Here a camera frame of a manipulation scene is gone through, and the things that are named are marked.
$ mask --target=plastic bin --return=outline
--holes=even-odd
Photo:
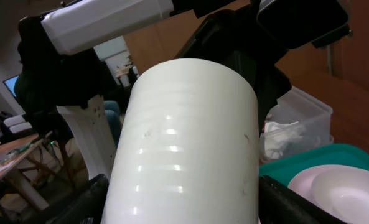
[[[270,110],[269,121],[280,124],[297,123],[261,134],[259,157],[263,162],[332,144],[330,106],[294,86],[277,102],[278,105]]]

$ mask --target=green tray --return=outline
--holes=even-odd
[[[292,178],[302,170],[326,164],[353,166],[369,171],[369,155],[355,146],[331,144],[262,165],[259,175],[269,175],[288,186]]]

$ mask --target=wooden wall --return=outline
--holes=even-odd
[[[222,9],[239,9],[247,4],[249,0],[237,0]],[[139,72],[173,59],[205,17],[197,19],[193,11],[187,11],[125,35],[126,45]],[[309,44],[290,51],[277,67],[289,77],[295,77],[310,72],[326,72],[326,61],[326,51]]]

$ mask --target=monitor screen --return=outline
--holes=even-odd
[[[7,89],[10,91],[10,93],[16,97],[16,93],[14,92],[14,87],[16,85],[18,75],[9,78],[8,80],[4,80],[3,83],[6,85]]]

